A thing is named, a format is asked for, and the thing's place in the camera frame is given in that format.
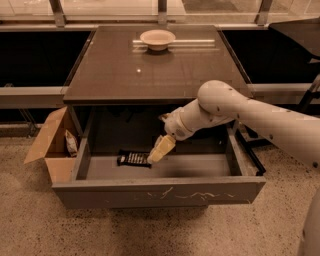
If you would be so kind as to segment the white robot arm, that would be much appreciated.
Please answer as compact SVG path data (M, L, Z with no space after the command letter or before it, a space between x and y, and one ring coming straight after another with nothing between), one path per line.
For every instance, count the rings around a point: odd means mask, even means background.
M160 161L178 141L203 128L237 120L309 169L320 171L319 118L248 98L222 81L206 82L195 100L160 119L166 134L157 139L149 163Z

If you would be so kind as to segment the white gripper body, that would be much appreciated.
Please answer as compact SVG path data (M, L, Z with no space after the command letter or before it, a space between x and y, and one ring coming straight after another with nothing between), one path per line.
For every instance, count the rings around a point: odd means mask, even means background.
M164 123L165 132L177 141L186 140L194 134L185 127L178 112L162 114L159 119Z

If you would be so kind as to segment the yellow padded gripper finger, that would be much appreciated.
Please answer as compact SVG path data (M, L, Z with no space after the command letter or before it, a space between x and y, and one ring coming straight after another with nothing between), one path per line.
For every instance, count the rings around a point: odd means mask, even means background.
M176 144L176 140L170 136L160 135L155 142L153 149L151 150L149 156L147 157L147 162L153 164L159 162L165 155L167 155Z

